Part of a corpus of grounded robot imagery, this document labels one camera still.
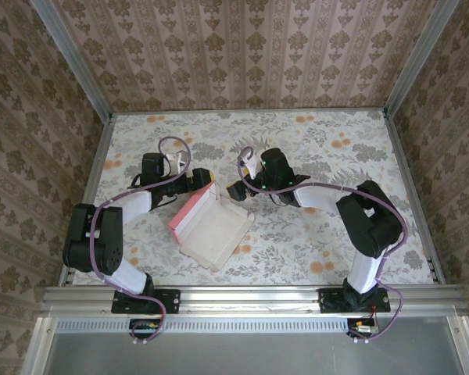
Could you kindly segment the pink paper box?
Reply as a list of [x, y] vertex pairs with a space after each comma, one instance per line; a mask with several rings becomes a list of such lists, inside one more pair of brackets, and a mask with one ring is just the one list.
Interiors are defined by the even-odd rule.
[[168, 227], [184, 255], [200, 266], [221, 270], [255, 221], [253, 213], [220, 193], [216, 182], [184, 204]]

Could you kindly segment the floral table cover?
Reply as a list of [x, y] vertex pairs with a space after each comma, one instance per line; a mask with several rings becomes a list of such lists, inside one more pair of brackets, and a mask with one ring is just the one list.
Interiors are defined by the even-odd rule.
[[[119, 115], [106, 142], [95, 203], [124, 191], [147, 152], [190, 148], [192, 166], [211, 170], [221, 188], [238, 179], [236, 159], [245, 147], [279, 148], [291, 168], [322, 182], [354, 188], [378, 183], [399, 210], [410, 235], [388, 258], [386, 284], [433, 281], [385, 119], [370, 111], [176, 112]], [[221, 270], [202, 267], [181, 253], [168, 223], [187, 197], [131, 221], [124, 229], [127, 260], [158, 285], [340, 284], [355, 249], [337, 216], [317, 209], [282, 207], [276, 198], [243, 202], [255, 220]]]

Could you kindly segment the grey metal panel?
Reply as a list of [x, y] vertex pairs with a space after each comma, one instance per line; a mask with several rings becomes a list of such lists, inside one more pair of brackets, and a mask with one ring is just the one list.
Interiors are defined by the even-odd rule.
[[45, 375], [464, 375], [454, 349], [341, 334], [59, 334]]

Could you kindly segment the aluminium side rail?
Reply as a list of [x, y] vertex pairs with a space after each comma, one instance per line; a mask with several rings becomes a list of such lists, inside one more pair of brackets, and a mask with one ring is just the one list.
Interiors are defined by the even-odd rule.
[[114, 125], [115, 115], [110, 114], [108, 121], [105, 123], [102, 129], [94, 161], [92, 163], [86, 188], [84, 189], [84, 194], [81, 200], [82, 203], [93, 204], [95, 201], [98, 190], [98, 184], [102, 175], [103, 166], [105, 164], [107, 152], [109, 150], [109, 146], [113, 136]]

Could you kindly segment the aluminium rear rail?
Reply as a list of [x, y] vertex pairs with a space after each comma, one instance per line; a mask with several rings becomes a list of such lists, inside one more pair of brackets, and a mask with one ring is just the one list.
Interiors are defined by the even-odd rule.
[[382, 107], [340, 107], [340, 108], [290, 108], [290, 109], [194, 109], [194, 110], [166, 110], [166, 111], [133, 111], [133, 112], [113, 112], [112, 117], [134, 116], [134, 115], [185, 115], [185, 114], [225, 114], [225, 113], [328, 113], [328, 112], [381, 112], [385, 113]]

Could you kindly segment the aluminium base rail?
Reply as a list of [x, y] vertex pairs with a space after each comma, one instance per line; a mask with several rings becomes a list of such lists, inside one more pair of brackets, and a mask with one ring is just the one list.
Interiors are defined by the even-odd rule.
[[[321, 314], [321, 286], [179, 286], [180, 316], [315, 317]], [[396, 285], [387, 300], [401, 317], [462, 316], [467, 313], [460, 289], [452, 284]], [[46, 289], [40, 316], [104, 316], [110, 313], [114, 290], [98, 285]]]

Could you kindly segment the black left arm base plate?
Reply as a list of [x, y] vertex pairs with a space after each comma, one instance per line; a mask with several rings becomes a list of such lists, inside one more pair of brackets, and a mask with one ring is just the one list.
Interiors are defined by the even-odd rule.
[[[181, 303], [181, 291], [178, 289], [155, 289], [153, 298], [161, 301], [167, 314], [178, 314]], [[160, 314], [159, 306], [155, 302], [132, 298], [116, 291], [111, 306], [113, 314], [153, 315]]]

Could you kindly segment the aluminium corner post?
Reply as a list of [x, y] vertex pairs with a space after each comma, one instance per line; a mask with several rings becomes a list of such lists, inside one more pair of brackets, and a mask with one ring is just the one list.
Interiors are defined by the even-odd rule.
[[398, 111], [459, 2], [460, 0], [436, 1], [435, 7], [431, 11], [431, 15], [428, 17], [424, 29], [421, 31], [421, 35], [417, 39], [385, 104], [384, 112], [387, 118], [392, 118]]
[[76, 46], [74, 39], [70, 35], [66, 23], [62, 20], [53, 0], [30, 1], [46, 26], [47, 31], [51, 34], [53, 41], [63, 54], [68, 66], [73, 71], [93, 109], [97, 112], [101, 121], [107, 123], [113, 111], [98, 85], [96, 76], [91, 72], [82, 51]]

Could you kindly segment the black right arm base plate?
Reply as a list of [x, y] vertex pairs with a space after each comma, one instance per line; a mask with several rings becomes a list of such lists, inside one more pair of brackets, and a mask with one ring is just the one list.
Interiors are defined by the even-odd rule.
[[384, 288], [375, 288], [365, 294], [343, 288], [318, 290], [318, 302], [322, 313], [390, 313], [388, 293]]

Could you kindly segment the aluminium frame bar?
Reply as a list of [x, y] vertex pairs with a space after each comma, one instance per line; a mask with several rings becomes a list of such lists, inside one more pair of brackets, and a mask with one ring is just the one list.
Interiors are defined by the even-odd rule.
[[464, 375], [469, 375], [469, 317], [448, 316], [447, 323]]
[[56, 322], [51, 317], [37, 319], [20, 375], [44, 375]]

